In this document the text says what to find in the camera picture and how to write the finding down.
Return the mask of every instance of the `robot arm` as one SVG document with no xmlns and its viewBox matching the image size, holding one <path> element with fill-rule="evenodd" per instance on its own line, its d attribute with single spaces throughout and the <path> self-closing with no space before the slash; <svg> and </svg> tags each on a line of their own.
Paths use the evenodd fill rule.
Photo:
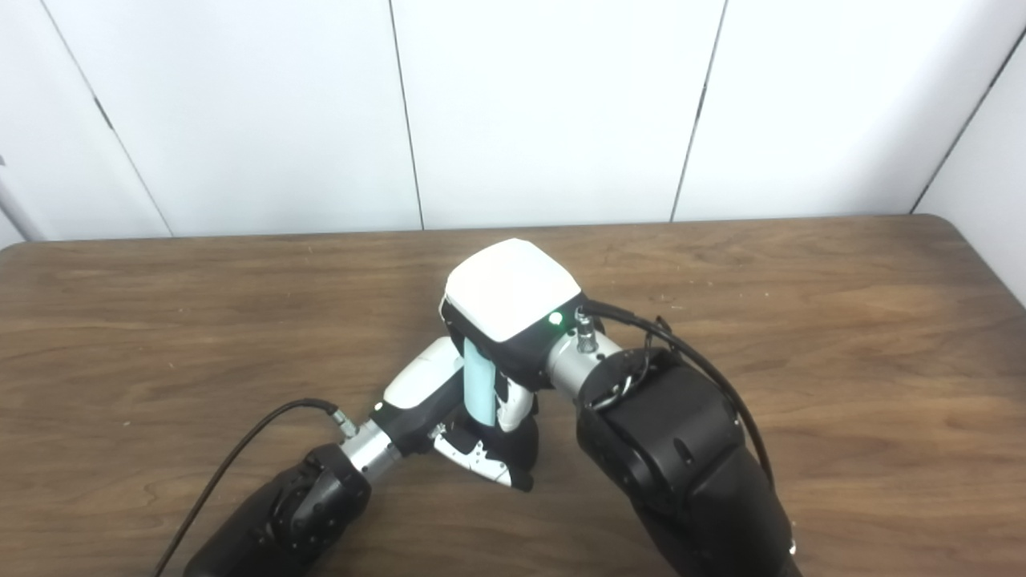
<svg viewBox="0 0 1026 577">
<path fill-rule="evenodd" d="M 763 470 L 745 447 L 745 428 L 758 440 L 751 415 L 667 328 L 588 300 L 555 261 L 516 239 L 457 267 L 440 312 L 458 348 L 469 341 L 499 374 L 573 400 L 579 445 L 678 573 L 800 575 L 767 461 Z M 595 331 L 595 317 L 645 328 L 645 346 L 623 350 Z M 668 346 L 653 347 L 653 336 Z"/>
<path fill-rule="evenodd" d="M 385 389 L 367 422 L 341 420 L 346 440 L 311 451 L 256 490 L 186 566 L 186 577 L 302 577 L 363 513 L 374 482 L 435 446 L 463 402 L 463 359 L 438 339 Z"/>
</svg>

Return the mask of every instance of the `silver metal joint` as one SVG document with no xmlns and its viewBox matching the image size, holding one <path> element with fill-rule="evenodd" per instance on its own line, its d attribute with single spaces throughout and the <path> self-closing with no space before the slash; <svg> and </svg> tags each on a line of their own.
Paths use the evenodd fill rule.
<svg viewBox="0 0 1026 577">
<path fill-rule="evenodd" d="M 345 435 L 346 438 L 353 438 L 356 436 L 356 433 L 359 432 L 356 425 L 349 420 L 349 417 L 346 417 L 346 414 L 343 413 L 342 410 L 338 410 L 332 413 L 331 420 L 334 421 L 334 424 L 339 425 L 339 428 L 342 429 L 342 434 Z"/>
<path fill-rule="evenodd" d="M 578 308 L 574 313 L 574 320 L 577 321 L 578 352 L 590 353 L 598 350 L 598 342 L 595 340 L 595 323 L 591 317 Z"/>
<path fill-rule="evenodd" d="M 363 423 L 356 436 L 343 443 L 342 452 L 370 483 L 402 460 L 392 439 L 373 421 Z"/>
<path fill-rule="evenodd" d="M 574 402 L 578 401 L 581 387 L 588 375 L 607 356 L 620 352 L 620 347 L 601 333 L 594 334 L 595 350 L 580 352 L 577 337 L 563 335 L 549 351 L 545 373 L 552 386 Z"/>
</svg>

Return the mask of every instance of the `black plastic casing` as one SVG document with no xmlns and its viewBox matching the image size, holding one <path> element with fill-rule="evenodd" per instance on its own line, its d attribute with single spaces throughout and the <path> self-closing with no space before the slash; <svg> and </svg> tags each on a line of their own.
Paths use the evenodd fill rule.
<svg viewBox="0 0 1026 577">
<path fill-rule="evenodd" d="M 185 577 L 302 577 L 363 513 L 370 485 L 338 445 L 311 451 L 250 495 Z"/>
<path fill-rule="evenodd" d="M 791 524 L 715 383 L 659 349 L 631 394 L 605 410 L 588 409 L 640 354 L 610 355 L 585 382 L 581 448 L 630 497 L 680 575 L 799 575 L 789 554 Z"/>
</svg>

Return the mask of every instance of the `brown wood grain surface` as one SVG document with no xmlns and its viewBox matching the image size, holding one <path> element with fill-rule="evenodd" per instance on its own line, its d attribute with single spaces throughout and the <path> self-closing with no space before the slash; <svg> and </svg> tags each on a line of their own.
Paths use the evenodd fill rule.
<svg viewBox="0 0 1026 577">
<path fill-rule="evenodd" d="M 0 254 L 0 574 L 144 576 L 235 441 L 362 417 L 443 334 L 447 273 L 518 236 L 653 317 L 760 423 L 806 577 L 1026 575 L 1026 315 L 947 223 L 851 218 L 23 244 Z M 624 345 L 640 335 L 610 328 Z M 670 575 L 544 393 L 532 493 L 408 459 L 318 575 Z M 287 415 L 172 561 L 337 438 Z"/>
</svg>

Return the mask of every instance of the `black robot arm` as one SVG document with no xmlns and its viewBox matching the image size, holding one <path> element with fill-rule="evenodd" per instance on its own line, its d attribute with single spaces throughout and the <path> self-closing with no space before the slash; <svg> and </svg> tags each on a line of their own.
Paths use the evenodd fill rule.
<svg viewBox="0 0 1026 577">
<path fill-rule="evenodd" d="M 595 409 L 630 375 L 629 394 Z M 578 443 L 677 573 L 800 575 L 787 514 L 737 411 L 706 376 L 667 349 L 622 351 L 592 372 L 578 407 Z"/>
</svg>

